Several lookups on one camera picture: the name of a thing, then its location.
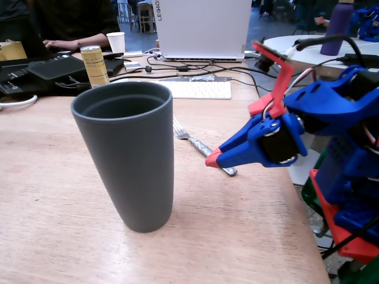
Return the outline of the bystander hand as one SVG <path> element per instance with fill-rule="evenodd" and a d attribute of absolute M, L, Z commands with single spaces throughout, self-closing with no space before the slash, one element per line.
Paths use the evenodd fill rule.
<path fill-rule="evenodd" d="M 64 49 L 64 41 L 61 41 L 61 40 L 44 40 L 43 41 L 43 44 L 44 46 L 49 49 L 49 50 L 52 50 L 52 49 L 58 49 L 58 50 L 61 50 L 61 49 Z"/>

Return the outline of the blue gripper black motor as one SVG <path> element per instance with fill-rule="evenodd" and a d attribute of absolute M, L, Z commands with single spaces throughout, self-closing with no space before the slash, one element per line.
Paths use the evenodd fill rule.
<path fill-rule="evenodd" d="M 214 150 L 205 160 L 208 167 L 228 168 L 260 163 L 265 167 L 281 167 L 295 162 L 308 150 L 301 136 L 303 122 L 296 114 L 285 113 L 278 118 L 253 116 L 231 138 Z"/>

